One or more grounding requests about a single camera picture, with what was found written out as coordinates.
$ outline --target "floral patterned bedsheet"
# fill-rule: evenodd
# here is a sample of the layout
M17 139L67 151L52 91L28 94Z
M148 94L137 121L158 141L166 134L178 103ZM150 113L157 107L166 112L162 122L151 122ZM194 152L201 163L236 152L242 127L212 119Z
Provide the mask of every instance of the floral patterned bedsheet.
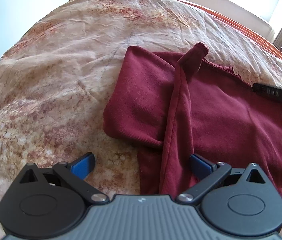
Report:
M110 196L138 194L136 148L102 130L125 51L186 52L199 41L209 61L246 82L282 87L282 60L180 1L70 0L37 22L0 60L0 199L25 163L86 152L97 158L87 182Z

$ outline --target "orange striped fabric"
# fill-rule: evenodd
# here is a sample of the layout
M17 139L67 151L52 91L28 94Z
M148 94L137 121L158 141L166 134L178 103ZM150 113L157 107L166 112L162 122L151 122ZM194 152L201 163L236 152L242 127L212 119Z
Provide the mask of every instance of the orange striped fabric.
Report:
M184 1L184 0L178 0L182 3L197 7L202 9L203 11L207 12L208 14L213 15L214 17L218 18L220 21L226 23L227 25L232 26L233 28L239 30L242 32L245 36L249 37L251 40L256 42L262 49L267 51L268 53L271 53L273 56L278 57L279 59L282 60L282 52L280 52L272 43L267 41L265 38L257 34L256 32L250 30L249 28L243 26L242 24L226 17L223 14L220 14L216 11L213 11L209 8L206 8L202 5L198 5L192 2Z

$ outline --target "folded maroon cloth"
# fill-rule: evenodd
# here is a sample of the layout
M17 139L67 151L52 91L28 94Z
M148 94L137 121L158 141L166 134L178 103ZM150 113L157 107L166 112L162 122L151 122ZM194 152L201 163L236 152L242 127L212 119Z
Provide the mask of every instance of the folded maroon cloth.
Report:
M104 110L107 135L142 146L141 194L175 197L198 182L189 157L235 168L258 163L282 196L282 104L252 92L231 68L186 54L127 49Z

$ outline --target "white logo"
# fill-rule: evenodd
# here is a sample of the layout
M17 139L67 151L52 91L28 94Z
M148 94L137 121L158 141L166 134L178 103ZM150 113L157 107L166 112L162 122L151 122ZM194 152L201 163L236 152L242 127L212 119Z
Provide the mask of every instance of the white logo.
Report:
M142 198L139 198L138 201L141 202L141 203L143 203L144 201L146 201L146 198L143 198L143 197L142 197Z

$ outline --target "ribbed gray surface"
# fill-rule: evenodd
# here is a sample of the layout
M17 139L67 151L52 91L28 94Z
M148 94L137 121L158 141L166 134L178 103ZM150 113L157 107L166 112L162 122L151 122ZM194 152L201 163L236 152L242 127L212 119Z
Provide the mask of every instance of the ribbed gray surface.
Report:
M233 240L207 226L192 206L179 205L167 195L117 195L104 206L93 206L72 231L54 240ZM266 240L279 240L278 235ZM19 240L6 236L4 240Z

